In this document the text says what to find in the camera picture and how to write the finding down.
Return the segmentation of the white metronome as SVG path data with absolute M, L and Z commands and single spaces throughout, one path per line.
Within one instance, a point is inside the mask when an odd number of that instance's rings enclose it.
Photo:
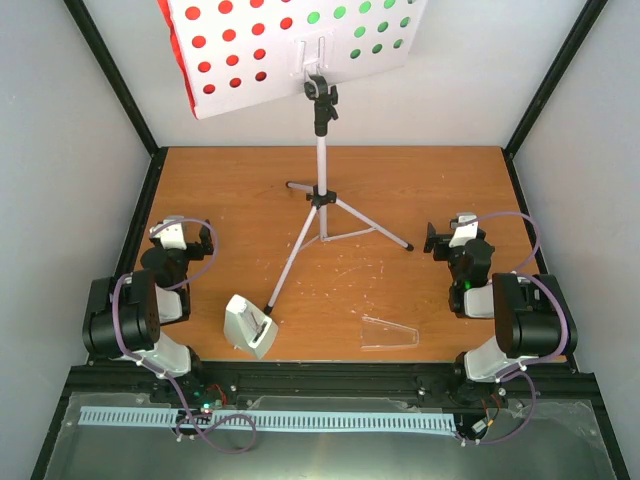
M 262 360 L 278 332 L 277 323 L 246 298 L 234 294 L 227 303 L 223 333 L 235 349 Z

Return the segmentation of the clear plastic metronome cover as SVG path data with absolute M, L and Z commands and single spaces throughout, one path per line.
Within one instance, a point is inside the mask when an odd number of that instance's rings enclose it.
M 362 350 L 404 350 L 416 348 L 419 342 L 419 331 L 415 328 L 370 316 L 361 318 Z

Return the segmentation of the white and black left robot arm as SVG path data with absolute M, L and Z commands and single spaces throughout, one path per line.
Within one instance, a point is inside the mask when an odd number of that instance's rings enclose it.
M 196 241 L 187 239 L 190 222 L 199 226 Z M 159 379 L 173 377 L 174 392 L 197 402 L 208 390 L 201 360 L 162 328 L 189 319 L 189 266 L 200 261 L 204 270 L 212 266 L 217 233 L 208 220 L 169 216 L 150 228 L 149 239 L 152 247 L 142 254 L 139 270 L 91 283 L 83 343 L 92 358 L 129 360 Z

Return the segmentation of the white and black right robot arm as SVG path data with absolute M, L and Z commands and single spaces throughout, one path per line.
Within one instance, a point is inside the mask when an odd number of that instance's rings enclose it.
M 426 228 L 424 251 L 445 262 L 452 277 L 449 309 L 459 318 L 492 319 L 494 334 L 456 358 L 448 393 L 463 403 L 491 393 L 505 378 L 535 363 L 572 355 L 578 333 L 557 278 L 494 273 L 495 247 L 474 215 L 460 215 L 449 233 Z

